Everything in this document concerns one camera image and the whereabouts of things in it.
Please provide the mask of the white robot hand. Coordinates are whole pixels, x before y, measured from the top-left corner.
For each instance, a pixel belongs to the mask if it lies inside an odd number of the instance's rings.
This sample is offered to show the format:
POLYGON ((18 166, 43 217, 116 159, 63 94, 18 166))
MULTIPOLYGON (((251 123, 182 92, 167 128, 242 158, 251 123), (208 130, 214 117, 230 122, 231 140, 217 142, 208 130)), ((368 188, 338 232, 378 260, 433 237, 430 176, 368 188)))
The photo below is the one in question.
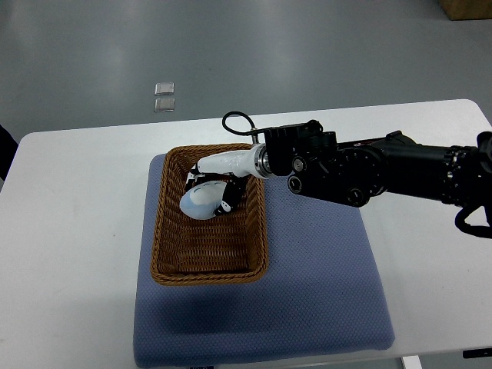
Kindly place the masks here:
POLYGON ((185 187, 189 191, 202 183, 209 174, 234 175, 226 182, 221 203, 214 210, 214 215, 228 214, 241 202, 246 190, 246 176, 268 178, 268 153, 266 145, 254 145, 244 150, 226 151, 209 155, 198 160, 186 178, 185 187))

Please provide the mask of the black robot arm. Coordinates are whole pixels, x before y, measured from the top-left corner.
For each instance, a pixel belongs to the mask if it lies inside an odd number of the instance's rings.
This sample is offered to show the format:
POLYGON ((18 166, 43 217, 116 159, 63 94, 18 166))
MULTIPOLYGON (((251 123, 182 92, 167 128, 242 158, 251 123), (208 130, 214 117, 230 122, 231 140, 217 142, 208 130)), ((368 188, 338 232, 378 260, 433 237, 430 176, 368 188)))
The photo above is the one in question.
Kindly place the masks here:
POLYGON ((210 174, 229 175, 231 189, 217 214, 236 206, 244 177, 253 175, 285 176, 294 194, 356 208, 386 191, 441 201, 460 208, 458 226, 478 208, 491 216, 489 131, 477 136, 474 147, 421 145, 400 131, 339 143, 315 120, 260 132, 263 144, 200 159, 188 173, 186 189, 210 174))

